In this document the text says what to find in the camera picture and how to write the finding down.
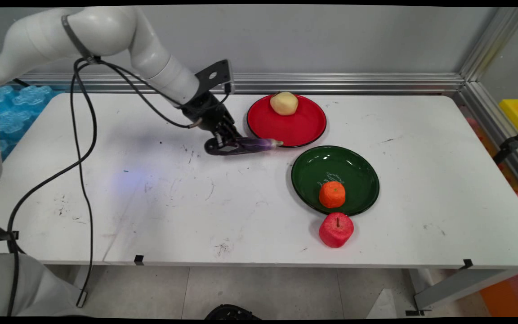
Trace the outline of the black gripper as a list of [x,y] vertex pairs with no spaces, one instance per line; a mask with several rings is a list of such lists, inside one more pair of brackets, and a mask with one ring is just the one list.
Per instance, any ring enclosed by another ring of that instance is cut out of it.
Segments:
[[212,156],[244,154],[243,146],[237,141],[241,135],[224,104],[228,97],[229,94],[225,94],[222,100],[218,100],[214,94],[205,92],[181,107],[183,115],[196,127],[216,135],[204,144],[205,152]]

